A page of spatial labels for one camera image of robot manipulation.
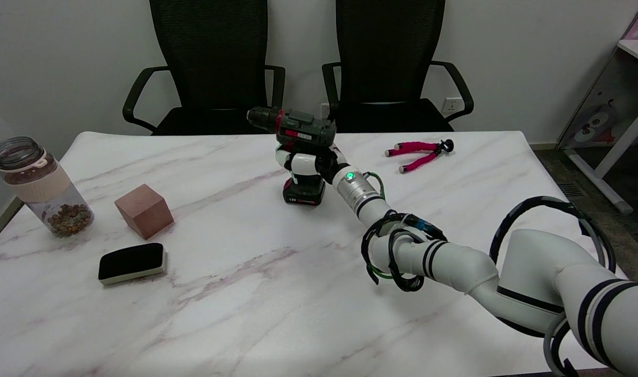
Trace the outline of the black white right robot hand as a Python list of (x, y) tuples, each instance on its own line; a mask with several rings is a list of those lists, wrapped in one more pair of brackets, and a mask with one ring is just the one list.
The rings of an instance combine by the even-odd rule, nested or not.
[(276, 148), (276, 162), (288, 172), (299, 176), (320, 176), (333, 184), (337, 172), (348, 165), (342, 151), (333, 144), (319, 148), (319, 154), (293, 152), (292, 147), (281, 144)]

